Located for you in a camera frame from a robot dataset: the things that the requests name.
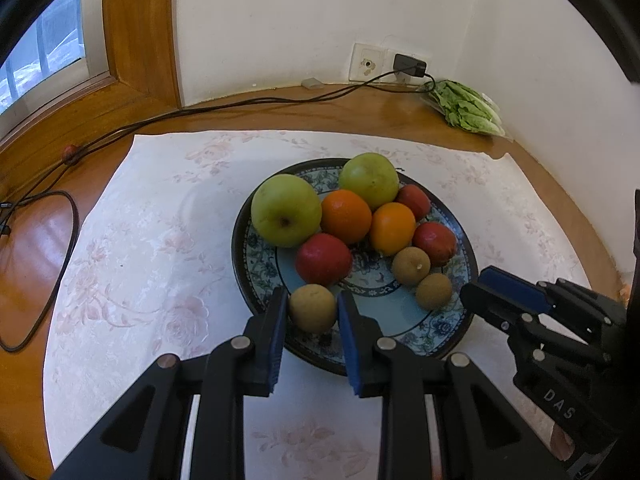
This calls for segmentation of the wooden window frame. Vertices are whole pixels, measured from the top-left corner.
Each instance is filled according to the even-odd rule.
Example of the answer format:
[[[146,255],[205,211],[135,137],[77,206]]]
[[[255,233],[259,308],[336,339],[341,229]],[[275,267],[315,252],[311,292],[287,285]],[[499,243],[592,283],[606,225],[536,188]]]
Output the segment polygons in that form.
[[[1,143],[1,188],[13,193],[102,134],[182,107],[174,0],[102,0],[108,74],[67,91]]]

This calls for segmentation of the green apple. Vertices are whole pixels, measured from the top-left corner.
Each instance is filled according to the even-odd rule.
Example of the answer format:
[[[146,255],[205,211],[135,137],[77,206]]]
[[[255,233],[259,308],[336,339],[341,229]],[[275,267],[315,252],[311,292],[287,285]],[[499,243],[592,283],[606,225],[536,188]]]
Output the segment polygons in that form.
[[[269,244],[293,248],[320,230],[321,200],[294,174],[276,174],[262,182],[250,202],[250,220]]]
[[[399,177],[385,156],[363,153],[346,162],[338,176],[338,187],[354,192],[375,210],[395,199]]]

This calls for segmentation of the small red apple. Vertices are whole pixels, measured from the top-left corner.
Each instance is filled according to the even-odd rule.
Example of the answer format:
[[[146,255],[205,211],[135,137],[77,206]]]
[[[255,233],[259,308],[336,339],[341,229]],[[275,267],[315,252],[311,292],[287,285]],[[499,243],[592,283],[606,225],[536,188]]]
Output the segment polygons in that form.
[[[349,276],[352,253],[337,237],[314,234],[298,248],[295,269],[306,283],[330,287]]]
[[[431,211],[431,200],[426,193],[415,184],[407,184],[399,189],[396,203],[400,203],[408,207],[416,218],[416,222],[420,222]]]

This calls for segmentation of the black power adapter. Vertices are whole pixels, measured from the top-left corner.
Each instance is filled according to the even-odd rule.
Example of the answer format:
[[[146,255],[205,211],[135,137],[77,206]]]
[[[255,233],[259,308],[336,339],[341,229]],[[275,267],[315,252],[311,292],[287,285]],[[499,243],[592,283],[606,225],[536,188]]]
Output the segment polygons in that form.
[[[423,78],[426,74],[427,64],[420,58],[396,53],[393,60],[395,74],[404,74],[409,77]]]

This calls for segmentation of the orange right on plate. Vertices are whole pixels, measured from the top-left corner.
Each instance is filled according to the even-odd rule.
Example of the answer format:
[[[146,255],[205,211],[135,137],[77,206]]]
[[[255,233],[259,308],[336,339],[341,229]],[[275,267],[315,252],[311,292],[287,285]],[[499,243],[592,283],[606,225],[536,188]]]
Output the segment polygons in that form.
[[[410,245],[415,229],[416,218],[407,206],[395,202],[384,204],[372,216],[372,247],[383,257],[396,255]]]

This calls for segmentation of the orange on plate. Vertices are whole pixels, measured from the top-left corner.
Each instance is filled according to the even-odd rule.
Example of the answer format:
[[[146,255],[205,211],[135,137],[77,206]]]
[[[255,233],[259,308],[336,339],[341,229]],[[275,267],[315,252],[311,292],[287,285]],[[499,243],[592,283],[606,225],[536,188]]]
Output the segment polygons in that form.
[[[372,211],[356,193],[336,190],[321,203],[321,231],[330,234],[346,245],[359,243],[369,233]]]
[[[396,255],[410,245],[415,229],[416,218],[407,206],[395,202],[384,204],[372,216],[372,247],[383,257]]]

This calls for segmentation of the white floral tablecloth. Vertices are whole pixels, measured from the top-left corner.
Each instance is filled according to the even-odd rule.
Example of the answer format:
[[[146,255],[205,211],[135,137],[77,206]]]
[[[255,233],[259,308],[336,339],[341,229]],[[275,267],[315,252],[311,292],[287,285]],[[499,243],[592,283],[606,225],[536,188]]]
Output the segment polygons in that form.
[[[235,218],[278,170],[377,152],[440,198],[478,267],[589,287],[570,241],[513,158],[311,131],[136,136],[88,214],[54,307],[43,367],[53,467],[164,353],[209,354],[250,310],[231,263]],[[506,335],[474,318],[466,353],[547,444],[552,422],[512,384]],[[245,400],[247,479],[376,479],[381,400],[285,350],[270,398]]]

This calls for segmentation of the bagged green lettuce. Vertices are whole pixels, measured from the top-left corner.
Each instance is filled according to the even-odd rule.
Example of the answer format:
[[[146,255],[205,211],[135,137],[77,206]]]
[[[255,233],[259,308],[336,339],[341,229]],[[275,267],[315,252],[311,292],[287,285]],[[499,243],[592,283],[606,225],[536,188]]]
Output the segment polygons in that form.
[[[424,99],[450,127],[482,136],[506,138],[497,104],[459,81],[441,79],[424,86]]]

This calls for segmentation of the large red apple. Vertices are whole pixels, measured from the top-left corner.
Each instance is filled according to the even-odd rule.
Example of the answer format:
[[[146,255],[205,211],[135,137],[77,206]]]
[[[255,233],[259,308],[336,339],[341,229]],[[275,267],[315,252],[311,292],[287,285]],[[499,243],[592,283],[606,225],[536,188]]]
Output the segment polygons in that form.
[[[412,244],[423,250],[432,266],[444,266],[457,252],[457,237],[438,222],[423,222],[416,228]]]

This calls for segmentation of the green apple front left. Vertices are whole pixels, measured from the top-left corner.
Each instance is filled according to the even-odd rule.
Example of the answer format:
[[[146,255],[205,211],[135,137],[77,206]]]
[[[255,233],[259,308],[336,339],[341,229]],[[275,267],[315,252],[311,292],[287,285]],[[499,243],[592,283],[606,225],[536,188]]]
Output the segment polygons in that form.
[[[294,174],[276,174],[262,182],[250,202],[250,220],[269,244],[293,248],[320,230],[321,200]]]

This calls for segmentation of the small grey wall clip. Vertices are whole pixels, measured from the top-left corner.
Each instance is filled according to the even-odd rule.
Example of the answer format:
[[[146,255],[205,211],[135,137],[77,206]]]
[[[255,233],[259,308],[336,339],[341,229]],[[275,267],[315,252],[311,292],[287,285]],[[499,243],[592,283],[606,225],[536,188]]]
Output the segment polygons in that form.
[[[306,78],[304,79],[300,85],[305,88],[305,89],[309,89],[309,90],[314,90],[314,89],[321,89],[324,87],[324,83],[322,81],[320,81],[317,78],[314,77],[310,77],[310,78]]]

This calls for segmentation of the yellow-brown longan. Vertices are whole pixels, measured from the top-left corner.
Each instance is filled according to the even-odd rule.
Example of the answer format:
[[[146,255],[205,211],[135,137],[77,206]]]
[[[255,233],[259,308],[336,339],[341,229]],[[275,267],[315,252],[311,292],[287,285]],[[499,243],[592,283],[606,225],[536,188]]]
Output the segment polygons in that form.
[[[290,317],[304,332],[322,334],[336,321],[336,300],[324,286],[308,284],[296,289],[290,297]]]

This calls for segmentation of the window with metal bars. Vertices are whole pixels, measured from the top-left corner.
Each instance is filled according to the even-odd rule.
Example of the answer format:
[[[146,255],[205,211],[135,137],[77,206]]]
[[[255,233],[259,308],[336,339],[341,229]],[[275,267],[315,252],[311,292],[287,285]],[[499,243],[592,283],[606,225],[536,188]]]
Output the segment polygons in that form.
[[[1,135],[107,71],[102,0],[53,0],[1,66]]]

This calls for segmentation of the brown longan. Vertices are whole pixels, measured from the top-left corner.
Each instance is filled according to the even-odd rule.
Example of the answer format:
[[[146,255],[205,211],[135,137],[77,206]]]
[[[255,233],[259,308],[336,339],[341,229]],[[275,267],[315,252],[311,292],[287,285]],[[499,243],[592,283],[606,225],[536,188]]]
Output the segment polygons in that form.
[[[452,296],[452,285],[445,274],[427,275],[416,288],[416,302],[427,311],[438,310],[448,304]]]
[[[401,285],[414,286],[431,271],[431,259],[424,250],[406,247],[393,258],[392,273]]]

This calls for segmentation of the brown longan on plate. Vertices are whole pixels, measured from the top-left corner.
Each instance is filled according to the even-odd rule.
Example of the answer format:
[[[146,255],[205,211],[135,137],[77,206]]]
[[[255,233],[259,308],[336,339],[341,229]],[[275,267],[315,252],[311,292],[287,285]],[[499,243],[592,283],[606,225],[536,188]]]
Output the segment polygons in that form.
[[[431,271],[431,259],[424,250],[406,247],[393,258],[392,273],[401,285],[414,286]]]

